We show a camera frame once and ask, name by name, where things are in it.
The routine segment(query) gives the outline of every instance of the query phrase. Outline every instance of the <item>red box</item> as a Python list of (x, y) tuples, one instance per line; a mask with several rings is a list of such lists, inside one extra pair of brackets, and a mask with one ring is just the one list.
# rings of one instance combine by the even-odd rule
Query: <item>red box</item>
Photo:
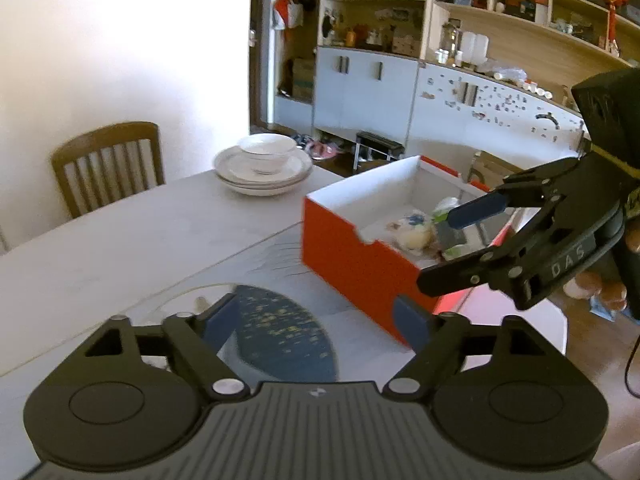
[[(336, 182), (305, 198), (302, 259), (384, 330), (402, 340), (392, 320), (392, 305), (406, 294), (429, 312), (455, 310), (468, 294), (461, 290), (439, 298), (416, 285), (424, 265), (384, 240), (381, 225), (419, 209), (431, 213), (447, 196), (468, 202), (486, 192), (427, 157), (414, 156)], [(510, 215), (483, 222), (494, 244), (504, 238)]]

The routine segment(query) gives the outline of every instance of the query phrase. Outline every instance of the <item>white cup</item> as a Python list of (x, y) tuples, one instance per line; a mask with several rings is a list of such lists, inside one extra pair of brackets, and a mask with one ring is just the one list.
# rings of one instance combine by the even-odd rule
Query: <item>white cup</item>
[(238, 146), (255, 173), (274, 174), (282, 169), (297, 144), (281, 134), (255, 134), (240, 139)]

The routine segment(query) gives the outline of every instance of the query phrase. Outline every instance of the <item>wooden chair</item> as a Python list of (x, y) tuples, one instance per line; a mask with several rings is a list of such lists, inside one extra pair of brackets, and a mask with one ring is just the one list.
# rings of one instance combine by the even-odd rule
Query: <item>wooden chair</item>
[(148, 173), (152, 184), (164, 184), (153, 123), (112, 124), (71, 139), (51, 155), (51, 165), (73, 218), (149, 189)]

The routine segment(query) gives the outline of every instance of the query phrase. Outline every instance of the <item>stack of plates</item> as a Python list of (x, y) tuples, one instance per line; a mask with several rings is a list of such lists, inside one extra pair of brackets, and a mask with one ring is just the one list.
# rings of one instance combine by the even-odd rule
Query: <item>stack of plates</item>
[(238, 193), (273, 196), (291, 191), (302, 183), (311, 174), (313, 162), (302, 150), (291, 150), (277, 173), (256, 173), (252, 160), (239, 146), (234, 146), (218, 153), (213, 167), (222, 183)]

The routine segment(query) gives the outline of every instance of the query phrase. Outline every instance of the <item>black cable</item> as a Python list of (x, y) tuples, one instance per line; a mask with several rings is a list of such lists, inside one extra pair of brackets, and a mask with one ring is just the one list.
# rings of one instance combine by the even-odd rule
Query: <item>black cable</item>
[(631, 368), (631, 363), (633, 362), (634, 357), (636, 356), (636, 351), (638, 350), (639, 346), (640, 346), (640, 336), (638, 336), (638, 339), (636, 339), (636, 344), (634, 345), (634, 349), (631, 351), (631, 355), (629, 356), (629, 361), (626, 362), (626, 366), (625, 366), (626, 390), (629, 392), (629, 394), (631, 394), (631, 396), (635, 397), (636, 399), (640, 399), (640, 394), (633, 391), (631, 389), (631, 386), (629, 386), (629, 368)]

